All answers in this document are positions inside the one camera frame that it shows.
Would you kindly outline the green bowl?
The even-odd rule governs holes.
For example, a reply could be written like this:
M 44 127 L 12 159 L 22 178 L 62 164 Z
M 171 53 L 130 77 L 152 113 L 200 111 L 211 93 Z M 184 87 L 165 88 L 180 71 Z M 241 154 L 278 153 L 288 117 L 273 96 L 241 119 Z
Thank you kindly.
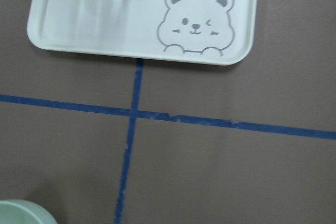
M 54 223 L 56 219 L 43 207 L 26 200 L 1 200 L 1 223 Z

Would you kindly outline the cream bear tray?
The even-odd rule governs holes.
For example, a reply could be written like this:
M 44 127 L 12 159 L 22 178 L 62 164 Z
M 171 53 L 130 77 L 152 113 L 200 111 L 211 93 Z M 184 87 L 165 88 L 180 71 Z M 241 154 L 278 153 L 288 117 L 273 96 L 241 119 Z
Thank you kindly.
M 257 0 L 32 0 L 38 48 L 227 66 L 253 44 Z

